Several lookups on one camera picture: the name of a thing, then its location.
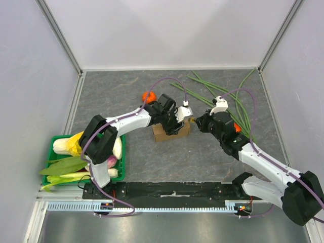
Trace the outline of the brown cardboard express box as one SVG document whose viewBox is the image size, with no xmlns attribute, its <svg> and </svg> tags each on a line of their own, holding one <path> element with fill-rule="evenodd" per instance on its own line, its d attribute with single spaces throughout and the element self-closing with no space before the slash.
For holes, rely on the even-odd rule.
<svg viewBox="0 0 324 243">
<path fill-rule="evenodd" d="M 190 130 L 190 123 L 187 120 L 184 122 L 184 126 L 179 130 L 177 135 L 167 135 L 161 124 L 152 126 L 155 142 L 162 142 L 189 136 Z"/>
</svg>

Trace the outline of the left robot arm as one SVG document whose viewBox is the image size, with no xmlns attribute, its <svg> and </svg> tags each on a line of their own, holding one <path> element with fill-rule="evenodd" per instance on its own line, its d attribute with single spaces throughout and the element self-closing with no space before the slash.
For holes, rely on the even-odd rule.
<svg viewBox="0 0 324 243">
<path fill-rule="evenodd" d="M 177 135 L 184 126 L 184 120 L 192 115 L 189 102 L 177 107 L 174 99 L 162 94 L 157 101 L 143 103 L 132 112 L 104 118 L 94 116 L 83 131 L 78 143 L 82 149 L 81 158 L 88 161 L 94 194 L 106 199 L 111 194 L 107 160 L 113 155 L 118 137 L 139 128 L 160 124 L 166 135 Z"/>
</svg>

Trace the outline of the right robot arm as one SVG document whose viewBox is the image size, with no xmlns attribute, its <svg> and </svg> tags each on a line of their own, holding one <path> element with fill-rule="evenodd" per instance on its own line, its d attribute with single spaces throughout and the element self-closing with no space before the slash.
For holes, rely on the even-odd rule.
<svg viewBox="0 0 324 243">
<path fill-rule="evenodd" d="M 251 173 L 242 173 L 233 180 L 232 193 L 237 199 L 258 197 L 281 208 L 295 224 L 304 226 L 323 210 L 323 190 L 311 171 L 301 173 L 262 151 L 234 125 L 226 111 L 205 113 L 195 123 L 203 133 L 212 134 L 223 151 L 249 165 L 267 178 L 263 181 Z"/>
</svg>

